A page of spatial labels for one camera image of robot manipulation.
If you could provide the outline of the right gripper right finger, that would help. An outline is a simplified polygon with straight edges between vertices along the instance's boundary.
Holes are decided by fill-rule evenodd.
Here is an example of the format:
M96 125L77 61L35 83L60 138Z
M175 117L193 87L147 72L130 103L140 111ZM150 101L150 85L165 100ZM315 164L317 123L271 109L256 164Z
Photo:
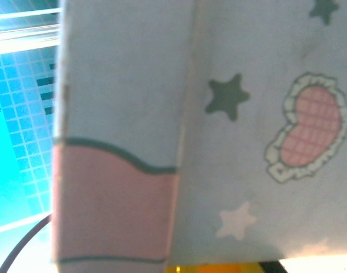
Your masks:
M179 266L179 273L288 273L279 261Z

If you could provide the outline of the cartoon print tin box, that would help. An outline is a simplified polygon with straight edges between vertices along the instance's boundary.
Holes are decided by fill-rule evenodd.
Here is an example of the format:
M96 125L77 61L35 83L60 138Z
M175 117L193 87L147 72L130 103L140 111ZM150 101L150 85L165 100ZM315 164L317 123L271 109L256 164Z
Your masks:
M347 0L61 0L56 273L347 255Z

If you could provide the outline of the aluminium frame post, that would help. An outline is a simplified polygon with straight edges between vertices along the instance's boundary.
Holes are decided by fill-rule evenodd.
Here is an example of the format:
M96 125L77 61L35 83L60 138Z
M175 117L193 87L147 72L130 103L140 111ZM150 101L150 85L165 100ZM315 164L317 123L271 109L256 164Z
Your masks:
M60 44L61 8L0 14L0 55Z

